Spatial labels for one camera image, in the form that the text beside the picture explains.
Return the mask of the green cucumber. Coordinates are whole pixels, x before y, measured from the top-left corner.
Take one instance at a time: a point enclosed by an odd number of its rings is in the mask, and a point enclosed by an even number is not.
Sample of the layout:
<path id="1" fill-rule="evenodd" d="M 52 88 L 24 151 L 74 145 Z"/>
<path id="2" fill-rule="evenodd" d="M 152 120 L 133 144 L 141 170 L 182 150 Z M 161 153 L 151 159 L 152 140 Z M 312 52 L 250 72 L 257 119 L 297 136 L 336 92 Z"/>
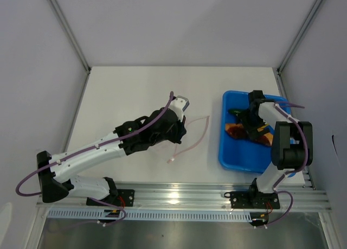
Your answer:
<path id="1" fill-rule="evenodd" d="M 234 116 L 238 116 L 240 113 L 242 113 L 243 110 L 241 109 L 236 109 L 236 108 L 231 108 L 228 110 L 228 113 Z"/>

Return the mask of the red orange steak slice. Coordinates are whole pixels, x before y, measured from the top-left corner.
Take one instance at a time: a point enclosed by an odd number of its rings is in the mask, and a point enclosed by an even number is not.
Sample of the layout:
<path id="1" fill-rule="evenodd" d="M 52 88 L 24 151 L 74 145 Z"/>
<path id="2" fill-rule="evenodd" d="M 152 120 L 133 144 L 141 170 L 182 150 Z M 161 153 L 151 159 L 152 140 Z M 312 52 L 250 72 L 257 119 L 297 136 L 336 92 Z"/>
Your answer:
<path id="1" fill-rule="evenodd" d="M 270 132 L 267 132 L 256 139 L 251 139 L 244 129 L 243 125 L 240 123 L 227 123 L 224 129 L 225 132 L 233 139 L 247 140 L 267 147 L 272 146 L 273 135 Z"/>

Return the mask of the clear pink zip top bag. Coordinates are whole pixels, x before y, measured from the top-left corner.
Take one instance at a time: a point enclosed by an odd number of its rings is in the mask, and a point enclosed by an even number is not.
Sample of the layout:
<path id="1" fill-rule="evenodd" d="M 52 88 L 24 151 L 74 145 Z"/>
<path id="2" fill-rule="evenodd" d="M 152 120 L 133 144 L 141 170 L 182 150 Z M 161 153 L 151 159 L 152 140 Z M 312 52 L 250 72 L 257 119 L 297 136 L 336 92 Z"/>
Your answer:
<path id="1" fill-rule="evenodd" d="M 203 141 L 208 127 L 210 116 L 203 116 L 188 121 L 186 135 L 183 136 L 182 144 L 176 144 L 173 155 L 167 160 L 167 164 L 173 162 L 178 156 L 196 148 Z"/>

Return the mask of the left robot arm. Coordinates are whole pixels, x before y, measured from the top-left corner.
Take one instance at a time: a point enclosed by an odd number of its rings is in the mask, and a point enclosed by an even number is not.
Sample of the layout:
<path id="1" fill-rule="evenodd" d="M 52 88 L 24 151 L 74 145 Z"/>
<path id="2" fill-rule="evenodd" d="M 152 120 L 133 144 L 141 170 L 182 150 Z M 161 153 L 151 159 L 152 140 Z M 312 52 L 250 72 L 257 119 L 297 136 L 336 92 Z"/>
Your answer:
<path id="1" fill-rule="evenodd" d="M 180 144 L 186 134 L 181 108 L 156 110 L 150 116 L 127 121 L 104 138 L 67 154 L 37 154 L 41 196 L 44 203 L 68 196 L 84 197 L 88 206 L 122 206 L 124 198 L 110 177 L 95 178 L 79 173 L 100 163 L 129 156 L 163 141 Z"/>

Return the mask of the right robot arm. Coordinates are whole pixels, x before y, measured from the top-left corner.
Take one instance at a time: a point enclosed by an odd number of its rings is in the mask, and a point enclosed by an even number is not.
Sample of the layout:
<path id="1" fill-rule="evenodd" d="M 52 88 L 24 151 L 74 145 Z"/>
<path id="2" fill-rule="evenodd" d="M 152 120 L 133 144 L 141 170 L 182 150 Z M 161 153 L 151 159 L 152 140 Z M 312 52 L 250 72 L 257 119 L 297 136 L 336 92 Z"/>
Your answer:
<path id="1" fill-rule="evenodd" d="M 260 90 L 248 93 L 248 103 L 237 117 L 249 139 L 257 141 L 269 133 L 261 129 L 266 124 L 273 129 L 271 163 L 253 180 L 247 195 L 248 203 L 258 208 L 277 198 L 277 187 L 284 179 L 312 163 L 313 131 L 311 123 L 301 122 L 284 110 L 303 108 L 301 105 L 268 99 Z"/>

